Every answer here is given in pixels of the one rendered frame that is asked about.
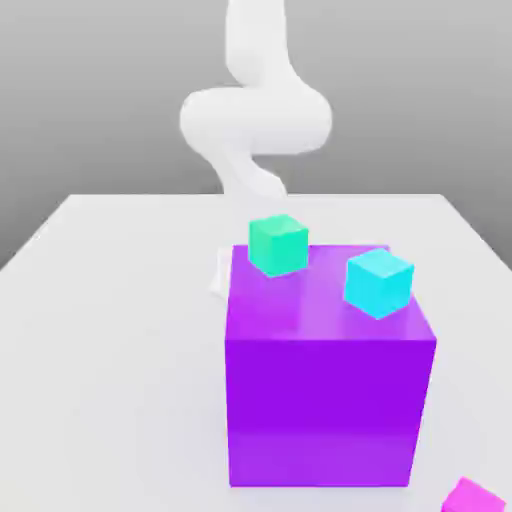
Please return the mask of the small green cube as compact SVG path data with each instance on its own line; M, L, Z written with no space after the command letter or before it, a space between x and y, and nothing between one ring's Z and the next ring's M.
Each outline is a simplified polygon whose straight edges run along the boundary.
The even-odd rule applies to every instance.
M287 214L252 220L248 258L267 277L305 269L309 261L309 229Z

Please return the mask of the small cyan cube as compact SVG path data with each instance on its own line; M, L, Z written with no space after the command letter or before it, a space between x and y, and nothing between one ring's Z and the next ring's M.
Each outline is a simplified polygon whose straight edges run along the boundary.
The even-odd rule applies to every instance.
M415 266L384 248L347 261L343 297L374 319L383 319L405 308L412 294Z

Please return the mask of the small magenta cube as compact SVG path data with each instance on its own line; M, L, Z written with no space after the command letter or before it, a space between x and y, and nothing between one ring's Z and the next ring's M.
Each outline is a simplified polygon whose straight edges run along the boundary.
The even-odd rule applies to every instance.
M441 512L504 512L506 502L472 480L461 477L442 503Z

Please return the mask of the large purple box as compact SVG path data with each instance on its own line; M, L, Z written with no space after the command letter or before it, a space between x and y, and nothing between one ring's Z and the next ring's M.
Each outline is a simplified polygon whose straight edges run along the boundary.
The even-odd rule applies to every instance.
M359 246L314 245L269 278L232 252L225 333L234 487L405 487L436 338L419 304L376 320L343 298Z

